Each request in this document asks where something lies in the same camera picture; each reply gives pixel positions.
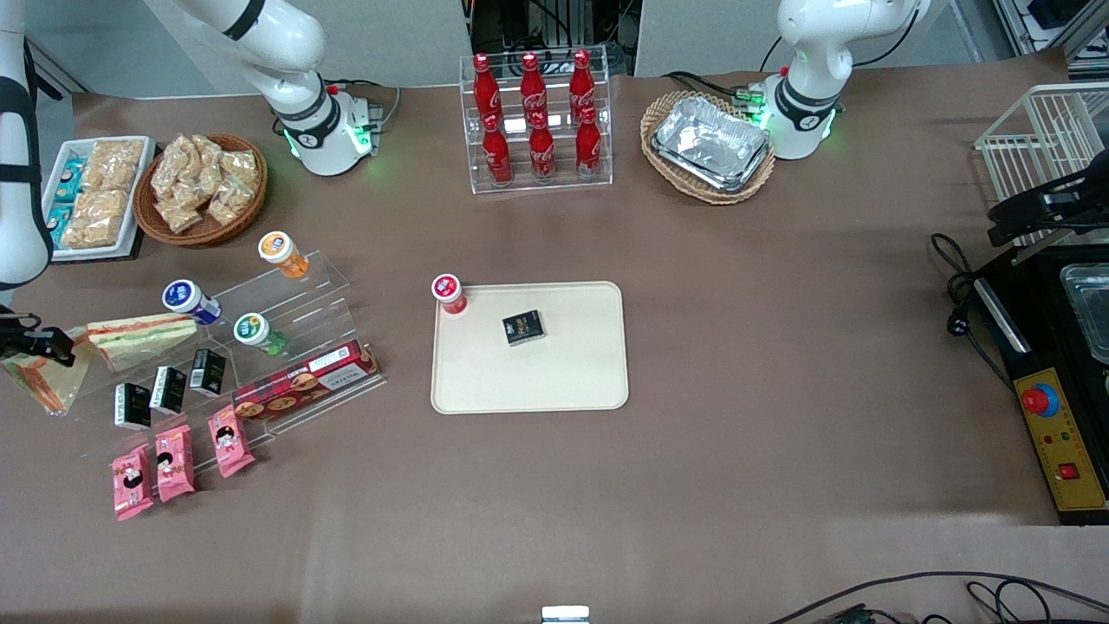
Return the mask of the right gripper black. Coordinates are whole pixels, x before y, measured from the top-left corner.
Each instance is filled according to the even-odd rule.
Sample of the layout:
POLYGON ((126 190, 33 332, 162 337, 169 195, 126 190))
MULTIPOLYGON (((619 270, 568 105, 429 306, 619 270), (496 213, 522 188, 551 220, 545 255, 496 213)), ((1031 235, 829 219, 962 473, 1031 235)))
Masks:
POLYGON ((35 328, 28 335, 23 327, 1 328, 0 359, 12 358, 16 355, 40 356, 55 362, 75 362, 73 339, 67 333, 55 327, 35 328))

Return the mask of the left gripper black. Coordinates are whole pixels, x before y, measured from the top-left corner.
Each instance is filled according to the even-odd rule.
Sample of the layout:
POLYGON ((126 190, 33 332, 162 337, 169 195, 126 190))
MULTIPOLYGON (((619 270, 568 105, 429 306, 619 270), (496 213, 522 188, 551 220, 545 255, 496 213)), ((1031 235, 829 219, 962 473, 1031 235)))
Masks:
POLYGON ((1108 166, 1090 163, 1074 174, 1051 182, 1050 192, 1041 195, 1014 195, 988 209, 993 246, 1010 244, 1014 238, 1036 231, 1105 228, 1108 202, 1108 166))

